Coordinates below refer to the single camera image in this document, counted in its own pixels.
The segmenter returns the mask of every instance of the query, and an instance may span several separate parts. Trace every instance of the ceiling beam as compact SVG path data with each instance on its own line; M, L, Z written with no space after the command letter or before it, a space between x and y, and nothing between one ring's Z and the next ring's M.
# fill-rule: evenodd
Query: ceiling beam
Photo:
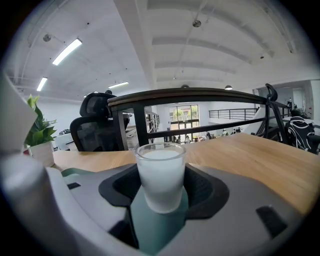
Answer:
M230 70L228 68L219 67L216 65L203 64L202 62L193 62L193 61L182 61L180 66L176 61L165 61L165 62L157 62L154 65L155 69L166 69L166 68L192 68L192 69L207 69L207 70L216 70L224 73L235 74L236 71Z
M156 80L157 83L161 82L177 82L177 81L203 81L203 82L214 82L214 83L222 83L222 79L216 79L211 77L179 77L177 79L173 79L172 77L160 77Z
M160 46L160 45L184 45L186 43L187 38L185 37L180 37L180 36L162 36L162 37L154 37L152 40L152 45L153 46ZM204 41L204 40L199 40L199 39L194 39L190 38L188 41L189 46L197 46L197 47L202 47L202 48L207 48L211 50L215 50L227 55L230 55L232 57L235 57L243 62L251 64L252 60L248 58L245 55L242 55L232 49L229 49L227 47L224 47L222 45L219 45L214 42L209 42L209 41Z
M156 76L152 56L151 37L147 19L147 0L117 0L114 4L130 37L133 48L143 69L147 84L156 88Z
M283 22L282 15L279 12L280 5L275 7L270 0L251 0L251 2L267 17L270 19L275 29L282 37L287 49L290 53L296 52L296 45L292 40L290 31L286 28L285 22Z
M176 9L197 12L200 3L200 1L185 0L150 0L148 2L148 10ZM223 10L219 10L216 6L209 4L206 4L205 7L201 9L201 13L203 15L213 17L229 24L230 26L234 27L235 29L252 39L261 48L263 53L267 53L271 58L274 56L274 52L264 42L264 40L252 29L246 26L246 24L243 25L243 22L236 17Z

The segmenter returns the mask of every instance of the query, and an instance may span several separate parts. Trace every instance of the black mesh chair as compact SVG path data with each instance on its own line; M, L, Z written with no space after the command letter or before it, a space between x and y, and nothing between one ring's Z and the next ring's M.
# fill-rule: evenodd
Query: black mesh chair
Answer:
M81 117L70 124L70 131L77 149L81 152L118 151L118 144L107 93L90 93L80 107ZM123 115L127 128L129 115Z

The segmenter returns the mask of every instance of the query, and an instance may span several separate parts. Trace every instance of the white flower pot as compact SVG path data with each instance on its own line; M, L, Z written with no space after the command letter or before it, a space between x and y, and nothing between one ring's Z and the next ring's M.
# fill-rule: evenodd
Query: white flower pot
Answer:
M51 141L29 147L34 159L41 162L45 167L51 167L55 164Z

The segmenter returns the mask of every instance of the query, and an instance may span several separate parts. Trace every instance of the chair headrest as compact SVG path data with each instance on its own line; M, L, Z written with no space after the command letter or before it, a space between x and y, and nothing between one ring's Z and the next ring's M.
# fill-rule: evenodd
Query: chair headrest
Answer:
M265 86L268 89L269 94L266 96L267 98L270 97L270 101L275 102L278 99L278 93L275 88L271 85L266 83Z
M80 107L82 117L107 117L112 116L108 106L108 99L116 97L108 93L89 93L83 100Z

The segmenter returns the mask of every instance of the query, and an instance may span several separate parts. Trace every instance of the glass of milk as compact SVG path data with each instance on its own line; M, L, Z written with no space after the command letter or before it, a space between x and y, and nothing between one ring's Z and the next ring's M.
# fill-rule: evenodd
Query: glass of milk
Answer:
M136 149L136 163L147 205L168 214L181 201L185 176L184 147L176 143L153 143Z

